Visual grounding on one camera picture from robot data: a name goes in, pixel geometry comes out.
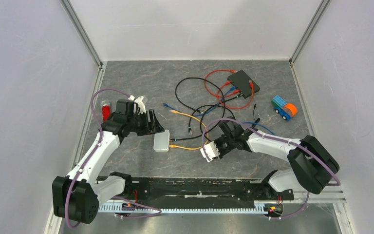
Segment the black network switch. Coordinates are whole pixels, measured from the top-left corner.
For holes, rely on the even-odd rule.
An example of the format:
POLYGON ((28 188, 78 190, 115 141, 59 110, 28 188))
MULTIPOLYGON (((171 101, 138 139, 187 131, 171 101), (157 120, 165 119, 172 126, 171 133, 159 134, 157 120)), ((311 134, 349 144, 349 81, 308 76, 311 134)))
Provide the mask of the black network switch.
POLYGON ((239 90, 243 98, 251 97, 260 91, 259 85, 244 70, 229 75, 227 80, 239 90))

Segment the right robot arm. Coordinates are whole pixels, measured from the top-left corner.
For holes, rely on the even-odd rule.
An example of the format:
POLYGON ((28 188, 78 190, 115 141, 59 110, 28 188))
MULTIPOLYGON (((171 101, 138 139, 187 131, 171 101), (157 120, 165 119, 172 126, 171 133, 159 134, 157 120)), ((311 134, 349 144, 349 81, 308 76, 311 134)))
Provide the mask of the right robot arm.
POLYGON ((237 123, 225 123, 221 129, 222 136, 201 149, 208 162, 237 149, 270 155, 290 164, 290 169, 273 170, 264 179, 262 194, 268 199, 290 189, 318 195, 331 185, 331 179, 340 170, 337 161, 314 136, 284 138, 255 128, 244 129, 237 123))

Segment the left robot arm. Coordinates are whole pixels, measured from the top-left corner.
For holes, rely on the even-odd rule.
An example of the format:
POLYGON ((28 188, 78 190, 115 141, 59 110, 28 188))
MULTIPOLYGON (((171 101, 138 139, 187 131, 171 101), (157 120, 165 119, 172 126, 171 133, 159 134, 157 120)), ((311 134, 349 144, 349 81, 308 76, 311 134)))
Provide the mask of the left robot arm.
POLYGON ((100 124, 96 138, 80 162, 64 177, 52 183, 54 215, 69 221, 90 224, 100 205, 115 196, 134 195, 132 176, 112 172, 99 181, 99 174, 112 153, 130 134, 148 136, 164 128, 153 109, 147 110, 144 96, 120 99, 108 119, 100 124))

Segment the clear plastic box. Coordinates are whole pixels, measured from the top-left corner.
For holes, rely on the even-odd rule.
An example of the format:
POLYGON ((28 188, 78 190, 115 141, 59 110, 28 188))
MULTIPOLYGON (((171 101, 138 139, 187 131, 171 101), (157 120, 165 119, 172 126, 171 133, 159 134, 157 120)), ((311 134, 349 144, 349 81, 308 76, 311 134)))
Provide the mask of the clear plastic box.
POLYGON ((169 151, 169 140, 170 131, 164 130, 161 133, 154 135, 153 149, 156 152, 168 152, 169 151))

